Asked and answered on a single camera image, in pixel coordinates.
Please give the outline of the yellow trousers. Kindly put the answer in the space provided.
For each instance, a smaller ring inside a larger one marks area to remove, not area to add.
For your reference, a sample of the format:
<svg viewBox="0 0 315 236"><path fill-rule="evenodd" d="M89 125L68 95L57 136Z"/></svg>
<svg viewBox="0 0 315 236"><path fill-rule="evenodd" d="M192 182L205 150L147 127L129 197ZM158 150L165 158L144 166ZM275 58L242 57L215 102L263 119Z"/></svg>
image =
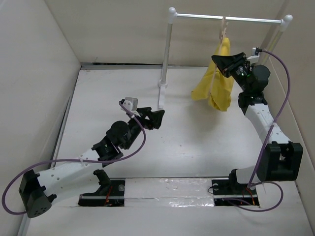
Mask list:
<svg viewBox="0 0 315 236"><path fill-rule="evenodd" d="M211 60L200 82L191 92L193 101L207 100L208 105L226 112L231 104L234 79L224 77Z"/></svg>

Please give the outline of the beige plastic hanger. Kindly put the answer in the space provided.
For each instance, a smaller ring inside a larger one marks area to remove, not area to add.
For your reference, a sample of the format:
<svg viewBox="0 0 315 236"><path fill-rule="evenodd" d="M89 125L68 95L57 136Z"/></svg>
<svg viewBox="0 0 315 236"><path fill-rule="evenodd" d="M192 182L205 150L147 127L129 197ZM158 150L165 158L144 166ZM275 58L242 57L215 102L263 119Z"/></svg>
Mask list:
<svg viewBox="0 0 315 236"><path fill-rule="evenodd" d="M228 25L228 22L226 21L226 17L223 16L223 18L221 20L221 27L220 27L220 33L219 33L219 40L220 40L220 46L219 46L219 50L218 50L219 56L221 55L221 48L222 48L223 41L224 41L225 36L226 36L227 25ZM211 92L212 92L212 87L213 87L216 72L217 72L217 65L215 64L215 68L213 71L213 75L212 75L212 79L211 79L211 83L210 83L210 88L209 88L209 95L211 95Z"/></svg>

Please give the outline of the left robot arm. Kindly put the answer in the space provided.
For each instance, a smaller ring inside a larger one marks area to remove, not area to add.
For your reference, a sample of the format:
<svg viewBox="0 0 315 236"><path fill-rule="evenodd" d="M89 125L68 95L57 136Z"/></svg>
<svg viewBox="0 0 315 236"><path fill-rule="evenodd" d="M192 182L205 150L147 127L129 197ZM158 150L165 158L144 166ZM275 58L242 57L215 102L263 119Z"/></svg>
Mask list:
<svg viewBox="0 0 315 236"><path fill-rule="evenodd" d="M128 122L113 123L105 137L78 158L37 173L33 169L25 172L19 193L28 218L38 217L52 205L75 195L104 196L106 205L112 205L110 198L117 185L104 168L125 159L121 151L129 149L140 133L159 129L164 114L164 110L153 112L151 107L128 111Z"/></svg>

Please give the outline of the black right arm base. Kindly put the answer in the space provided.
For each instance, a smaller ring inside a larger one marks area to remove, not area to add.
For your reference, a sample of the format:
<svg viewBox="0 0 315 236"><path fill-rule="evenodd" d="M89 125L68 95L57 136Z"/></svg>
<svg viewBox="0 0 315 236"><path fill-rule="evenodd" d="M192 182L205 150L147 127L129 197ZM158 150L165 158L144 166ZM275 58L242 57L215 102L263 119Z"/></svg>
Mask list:
<svg viewBox="0 0 315 236"><path fill-rule="evenodd" d="M237 182L236 169L228 177L212 179L208 193L212 194L214 206L259 206L256 190L247 188L247 184Z"/></svg>

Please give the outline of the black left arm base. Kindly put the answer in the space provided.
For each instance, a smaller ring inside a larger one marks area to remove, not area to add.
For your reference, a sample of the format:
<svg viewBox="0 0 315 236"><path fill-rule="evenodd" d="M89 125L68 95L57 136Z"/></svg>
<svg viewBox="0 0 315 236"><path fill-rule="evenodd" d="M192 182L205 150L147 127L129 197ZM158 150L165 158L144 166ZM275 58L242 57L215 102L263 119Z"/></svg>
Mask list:
<svg viewBox="0 0 315 236"><path fill-rule="evenodd" d="M81 207L123 207L125 205L124 178L110 179L104 170L95 170L99 188L92 193L84 193L79 197Z"/></svg>

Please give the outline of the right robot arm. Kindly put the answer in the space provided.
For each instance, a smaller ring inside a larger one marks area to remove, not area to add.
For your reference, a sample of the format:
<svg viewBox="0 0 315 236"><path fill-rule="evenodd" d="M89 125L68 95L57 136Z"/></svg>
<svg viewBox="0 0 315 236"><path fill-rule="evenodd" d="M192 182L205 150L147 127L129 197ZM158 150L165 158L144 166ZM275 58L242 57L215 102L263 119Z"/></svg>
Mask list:
<svg viewBox="0 0 315 236"><path fill-rule="evenodd" d="M232 77L242 89L238 105L245 117L254 126L262 147L254 166L234 169L229 175L227 187L234 194L267 181L295 181L298 177L303 147L294 143L277 125L278 116L269 111L264 89L267 87L270 70L256 65L245 53L233 56L212 56L219 71Z"/></svg>

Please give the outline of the white clothes rack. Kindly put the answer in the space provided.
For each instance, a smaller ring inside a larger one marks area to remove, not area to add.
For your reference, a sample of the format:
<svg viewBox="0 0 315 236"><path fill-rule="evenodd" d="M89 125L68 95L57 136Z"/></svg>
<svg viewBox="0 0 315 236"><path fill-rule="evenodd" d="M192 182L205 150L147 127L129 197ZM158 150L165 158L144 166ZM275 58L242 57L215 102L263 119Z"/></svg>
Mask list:
<svg viewBox="0 0 315 236"><path fill-rule="evenodd" d="M253 47L273 51L293 20L290 14L279 19L225 17L228 22L225 38L229 38L232 51L245 51L250 55ZM167 70L171 64L207 66L212 53L219 50L222 18L217 15L179 13L174 7L168 9L165 49L158 81L158 108L163 109L165 105Z"/></svg>

